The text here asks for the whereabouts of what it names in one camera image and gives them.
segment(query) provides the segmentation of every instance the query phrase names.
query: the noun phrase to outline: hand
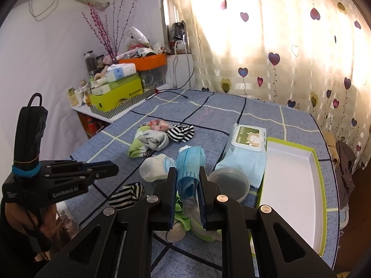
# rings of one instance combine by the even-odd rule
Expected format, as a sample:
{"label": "hand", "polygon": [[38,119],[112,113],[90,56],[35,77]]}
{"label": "hand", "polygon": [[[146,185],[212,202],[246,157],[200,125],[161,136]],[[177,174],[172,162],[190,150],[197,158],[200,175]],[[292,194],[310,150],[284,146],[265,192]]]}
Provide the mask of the hand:
{"label": "hand", "polygon": [[[36,225],[38,225],[38,220],[36,216],[30,211],[29,213],[33,222]],[[40,231],[48,238],[51,238],[54,235],[55,231],[57,230],[56,214],[57,214],[56,204],[47,207],[43,223],[40,226]],[[27,234],[23,226],[30,230],[33,230],[33,225],[30,222],[29,218],[27,217],[25,209],[21,205],[17,203],[5,203],[5,216],[9,225],[13,229],[21,232],[22,234],[25,235]]]}

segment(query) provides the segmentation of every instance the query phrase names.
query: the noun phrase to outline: wet wipes lid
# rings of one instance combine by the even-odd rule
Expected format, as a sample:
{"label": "wet wipes lid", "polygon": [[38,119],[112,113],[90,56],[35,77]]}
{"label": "wet wipes lid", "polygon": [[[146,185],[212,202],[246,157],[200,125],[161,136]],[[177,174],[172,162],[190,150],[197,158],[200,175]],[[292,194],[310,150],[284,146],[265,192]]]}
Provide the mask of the wet wipes lid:
{"label": "wet wipes lid", "polygon": [[260,152],[266,146],[266,129],[250,125],[237,124],[233,130],[231,144]]}

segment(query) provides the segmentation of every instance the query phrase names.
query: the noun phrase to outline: bed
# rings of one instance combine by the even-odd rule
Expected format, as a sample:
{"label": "bed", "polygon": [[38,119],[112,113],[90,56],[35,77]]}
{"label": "bed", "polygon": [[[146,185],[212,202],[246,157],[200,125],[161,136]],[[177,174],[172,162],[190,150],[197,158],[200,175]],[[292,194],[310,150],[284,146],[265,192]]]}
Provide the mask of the bed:
{"label": "bed", "polygon": [[[140,181],[145,195],[152,194],[156,184],[145,182],[138,170],[144,158],[129,158],[127,151],[137,128],[154,118],[194,125],[194,137],[187,144],[204,148],[207,174],[213,171],[236,122],[264,127],[269,137],[313,147],[320,163],[326,197],[326,241],[322,258],[333,268],[339,238],[338,194],[327,145],[316,121],[309,113],[233,95],[194,90],[161,93],[132,109],[77,149],[71,156],[78,161],[112,160],[119,166],[117,176],[96,180],[88,193],[66,201],[81,227],[108,206],[109,197],[122,185]],[[176,159],[183,145],[170,143],[159,153]],[[242,204],[255,207],[257,193],[258,189],[252,187]],[[153,239],[152,277],[221,277],[221,261],[221,242],[205,242],[191,231],[174,244]]]}

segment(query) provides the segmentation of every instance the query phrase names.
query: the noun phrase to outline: blue rubber band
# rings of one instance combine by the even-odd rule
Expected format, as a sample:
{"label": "blue rubber band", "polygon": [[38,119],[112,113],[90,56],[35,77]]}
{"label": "blue rubber band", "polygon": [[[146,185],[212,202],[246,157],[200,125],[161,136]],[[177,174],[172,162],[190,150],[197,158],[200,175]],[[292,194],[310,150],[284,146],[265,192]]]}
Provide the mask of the blue rubber band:
{"label": "blue rubber band", "polygon": [[41,169],[41,164],[40,162],[38,163],[38,165],[30,170],[30,171],[24,171],[22,169],[19,169],[18,167],[15,167],[14,165],[12,165],[12,173],[18,177],[34,177],[38,174],[38,172],[40,171]]}

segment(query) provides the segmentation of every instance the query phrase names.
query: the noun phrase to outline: curtain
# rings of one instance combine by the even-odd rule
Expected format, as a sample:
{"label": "curtain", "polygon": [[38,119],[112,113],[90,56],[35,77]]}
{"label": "curtain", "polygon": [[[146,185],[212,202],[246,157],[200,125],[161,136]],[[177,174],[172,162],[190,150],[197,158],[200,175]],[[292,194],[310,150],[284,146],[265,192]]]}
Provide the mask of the curtain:
{"label": "curtain", "polygon": [[186,23],[199,90],[311,113],[367,165],[371,33],[352,0],[172,2]]}

